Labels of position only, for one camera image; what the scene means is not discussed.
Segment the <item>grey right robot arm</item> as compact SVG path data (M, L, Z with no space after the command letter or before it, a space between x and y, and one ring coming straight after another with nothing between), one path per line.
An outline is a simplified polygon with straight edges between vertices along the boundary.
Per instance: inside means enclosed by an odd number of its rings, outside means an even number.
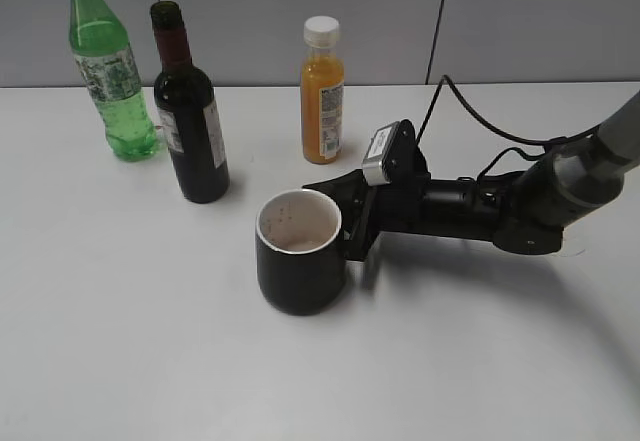
M376 131L360 168L309 187L339 206L347 260L365 260L381 232L544 255L560 250L567 226L616 199L638 164L639 98L633 96L592 133L554 139L526 171L435 179L404 119Z

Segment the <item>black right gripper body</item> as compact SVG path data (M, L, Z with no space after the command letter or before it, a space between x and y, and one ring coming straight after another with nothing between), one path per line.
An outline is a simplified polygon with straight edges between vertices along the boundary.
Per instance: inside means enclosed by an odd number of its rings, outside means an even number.
M396 232L460 239L493 239L501 208L518 171L479 180L434 179L422 166L366 168L369 185L364 237Z

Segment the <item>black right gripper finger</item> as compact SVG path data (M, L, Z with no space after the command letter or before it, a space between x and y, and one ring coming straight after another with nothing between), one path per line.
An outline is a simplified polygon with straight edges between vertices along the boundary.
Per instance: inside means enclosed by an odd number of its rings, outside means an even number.
M341 211L361 209L368 191L368 185L361 170L353 170L330 180L309 183L302 188L327 195Z
M347 261L366 260L380 232L375 203L364 201L343 211L343 256Z

